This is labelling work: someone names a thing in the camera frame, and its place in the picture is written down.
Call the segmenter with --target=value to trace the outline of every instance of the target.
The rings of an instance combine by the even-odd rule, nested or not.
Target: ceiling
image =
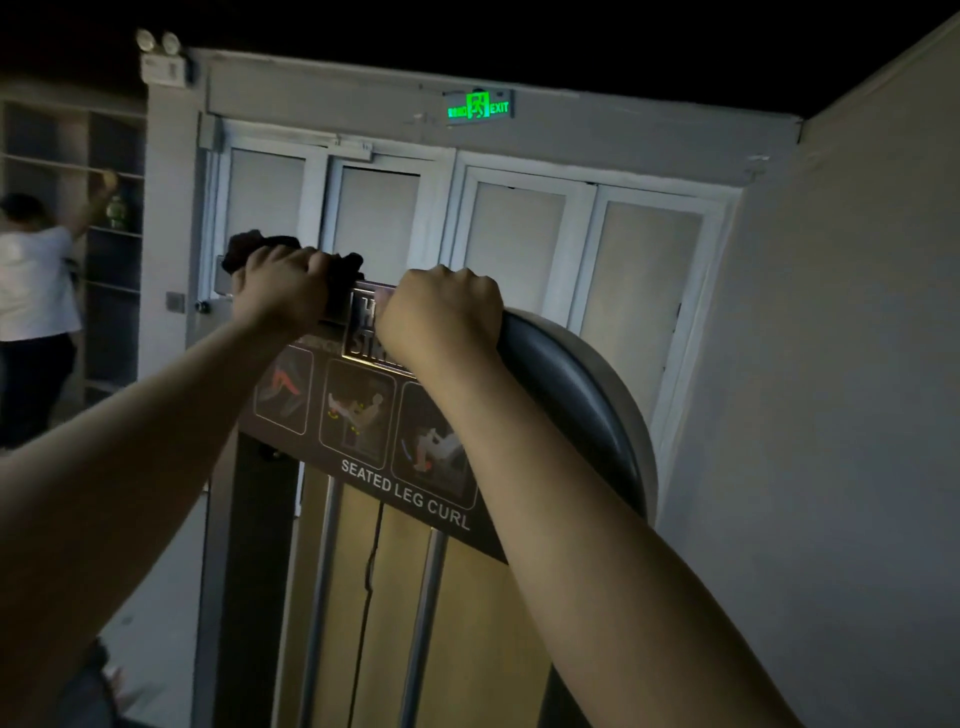
[[[437,21],[338,5],[274,0],[168,0],[126,9],[20,0],[0,17],[0,69],[144,93],[133,32],[176,33],[186,46],[227,48],[743,109],[815,115],[960,8],[924,3],[897,12],[812,14],[656,7],[628,15],[612,3],[533,22],[516,6],[440,6]],[[471,21],[453,17],[476,17]],[[444,23],[444,13],[451,19]]]

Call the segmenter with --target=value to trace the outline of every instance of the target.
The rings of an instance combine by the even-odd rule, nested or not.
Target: exit sign
[[[444,94],[444,100],[447,124],[474,124],[514,116],[514,93],[508,88],[452,91]]]

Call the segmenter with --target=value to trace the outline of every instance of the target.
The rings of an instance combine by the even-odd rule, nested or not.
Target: gym machine
[[[309,728],[314,713],[345,485],[431,527],[399,728],[416,726],[447,539],[506,561],[456,433],[376,340],[374,298],[391,287],[362,280],[358,269],[355,264],[347,285],[331,288],[316,329],[287,347],[261,378],[211,477],[193,728],[269,724],[300,462],[330,481],[298,728]],[[224,280],[220,292],[226,286]],[[204,312],[214,315],[204,318],[228,316],[226,300],[211,303],[216,310],[208,305]],[[644,518],[656,513],[650,436],[610,365],[565,328],[521,311],[504,313],[497,348],[617,494]],[[538,728],[583,726],[587,720],[551,668]]]

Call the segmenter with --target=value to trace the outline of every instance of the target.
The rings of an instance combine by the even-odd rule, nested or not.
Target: instruction placard
[[[240,429],[503,561],[460,439],[373,333],[378,288],[358,284],[345,324],[319,324],[280,354]]]

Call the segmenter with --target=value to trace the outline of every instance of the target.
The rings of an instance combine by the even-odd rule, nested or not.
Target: fist
[[[418,378],[451,357],[494,352],[503,300],[493,279],[438,265],[407,271],[393,295],[377,301],[376,335]]]
[[[324,313],[330,256],[286,245],[254,251],[233,274],[233,318],[303,336]]]

